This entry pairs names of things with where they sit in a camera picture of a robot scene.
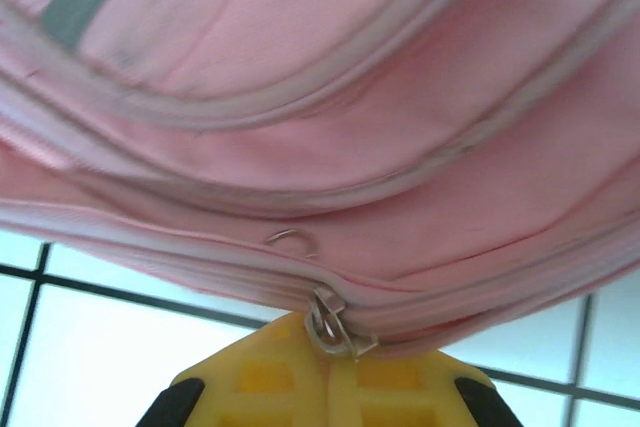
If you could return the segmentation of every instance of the yellow plastic object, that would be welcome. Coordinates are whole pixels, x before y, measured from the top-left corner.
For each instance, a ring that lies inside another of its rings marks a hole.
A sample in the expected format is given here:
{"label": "yellow plastic object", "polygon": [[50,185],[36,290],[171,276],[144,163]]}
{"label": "yellow plastic object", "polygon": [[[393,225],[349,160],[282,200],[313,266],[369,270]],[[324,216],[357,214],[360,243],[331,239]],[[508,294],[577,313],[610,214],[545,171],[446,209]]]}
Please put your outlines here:
{"label": "yellow plastic object", "polygon": [[184,371],[205,387],[185,427],[477,427],[455,379],[493,388],[440,352],[402,360],[328,358],[289,314]]}

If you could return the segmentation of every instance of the tile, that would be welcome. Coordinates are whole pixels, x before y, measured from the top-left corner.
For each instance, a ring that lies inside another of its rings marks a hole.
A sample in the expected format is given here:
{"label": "tile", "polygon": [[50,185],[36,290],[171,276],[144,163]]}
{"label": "tile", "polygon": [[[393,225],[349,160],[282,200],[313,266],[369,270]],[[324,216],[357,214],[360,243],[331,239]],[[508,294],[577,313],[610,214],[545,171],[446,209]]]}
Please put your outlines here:
{"label": "tile", "polygon": [[35,270],[42,241],[0,231],[0,264]]}
{"label": "tile", "polygon": [[442,350],[470,364],[567,382],[580,302],[573,300],[492,327]]}
{"label": "tile", "polygon": [[53,246],[47,273],[267,322],[286,313],[280,309],[196,293],[59,244]]}
{"label": "tile", "polygon": [[0,275],[0,400],[9,380],[30,290],[30,281]]}
{"label": "tile", "polygon": [[640,398],[638,314],[640,271],[597,293],[585,356],[584,387]]}
{"label": "tile", "polygon": [[638,427],[640,411],[599,402],[581,401],[577,405],[574,427]]}
{"label": "tile", "polygon": [[9,427],[134,426],[178,373],[251,332],[58,287],[41,296]]}
{"label": "tile", "polygon": [[493,383],[525,427],[562,427],[568,405],[564,395],[507,382]]}

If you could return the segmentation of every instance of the metal zipper slider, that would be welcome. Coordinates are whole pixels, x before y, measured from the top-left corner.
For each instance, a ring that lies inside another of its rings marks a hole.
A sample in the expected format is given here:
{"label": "metal zipper slider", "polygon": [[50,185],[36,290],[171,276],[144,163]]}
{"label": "metal zipper slider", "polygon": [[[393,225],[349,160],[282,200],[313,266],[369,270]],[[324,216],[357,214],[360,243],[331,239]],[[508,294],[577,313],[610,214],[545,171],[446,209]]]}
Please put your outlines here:
{"label": "metal zipper slider", "polygon": [[347,332],[339,316],[345,308],[345,301],[333,290],[325,286],[318,287],[314,290],[311,310],[304,325],[311,342],[322,352],[357,360],[378,346],[378,337],[374,334],[361,336]]}

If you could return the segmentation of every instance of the pink bag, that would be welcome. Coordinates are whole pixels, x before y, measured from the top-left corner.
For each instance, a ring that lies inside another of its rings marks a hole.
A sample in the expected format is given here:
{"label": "pink bag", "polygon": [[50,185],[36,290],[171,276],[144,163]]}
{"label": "pink bag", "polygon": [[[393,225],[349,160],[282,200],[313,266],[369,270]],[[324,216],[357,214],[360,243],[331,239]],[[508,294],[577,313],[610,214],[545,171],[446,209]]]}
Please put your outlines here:
{"label": "pink bag", "polygon": [[638,267],[639,6],[1,0],[0,227],[441,347]]}

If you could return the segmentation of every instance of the zipper tab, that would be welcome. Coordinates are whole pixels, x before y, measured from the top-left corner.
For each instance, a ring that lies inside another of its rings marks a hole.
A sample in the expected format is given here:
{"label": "zipper tab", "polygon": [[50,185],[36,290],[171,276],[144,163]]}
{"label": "zipper tab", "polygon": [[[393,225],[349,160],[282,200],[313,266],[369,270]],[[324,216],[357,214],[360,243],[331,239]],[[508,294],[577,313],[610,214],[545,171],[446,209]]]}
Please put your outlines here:
{"label": "zipper tab", "polygon": [[379,345],[378,337],[350,334],[340,319],[340,313],[347,304],[333,290],[326,286],[314,290],[311,310],[304,325],[311,342],[323,353],[334,357],[359,357]]}

